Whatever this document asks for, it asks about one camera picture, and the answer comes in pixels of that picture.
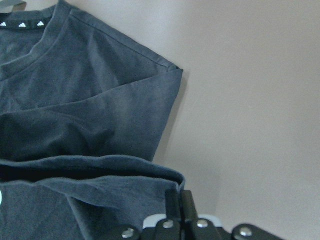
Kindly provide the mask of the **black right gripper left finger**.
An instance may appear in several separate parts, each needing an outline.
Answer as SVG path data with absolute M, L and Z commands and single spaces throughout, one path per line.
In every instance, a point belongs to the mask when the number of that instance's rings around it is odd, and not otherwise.
M 181 213 L 178 193 L 165 191 L 165 218 L 155 225 L 154 240 L 179 240 L 181 238 Z

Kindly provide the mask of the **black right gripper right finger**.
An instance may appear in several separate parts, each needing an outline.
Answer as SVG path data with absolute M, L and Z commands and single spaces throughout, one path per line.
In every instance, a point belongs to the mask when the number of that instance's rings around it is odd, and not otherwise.
M 199 217 L 192 192 L 181 192 L 183 229 L 186 240 L 214 240 L 214 224 L 207 218 Z

